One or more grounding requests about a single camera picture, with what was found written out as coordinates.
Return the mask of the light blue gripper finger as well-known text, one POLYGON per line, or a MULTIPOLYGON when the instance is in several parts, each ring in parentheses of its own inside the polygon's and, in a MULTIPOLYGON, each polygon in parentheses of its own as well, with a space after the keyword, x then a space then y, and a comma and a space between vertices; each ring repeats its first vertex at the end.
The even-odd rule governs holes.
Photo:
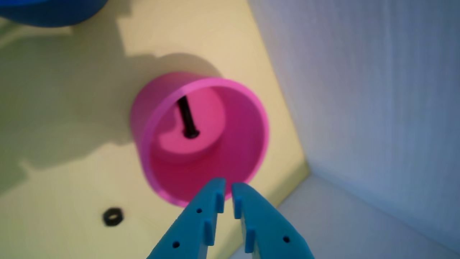
POLYGON ((225 208, 224 178, 210 180, 191 200, 148 259, 205 259, 214 245, 217 215, 225 208))
POLYGON ((257 190, 231 186, 234 218, 240 220, 244 251, 253 259, 313 259, 305 239, 257 190))

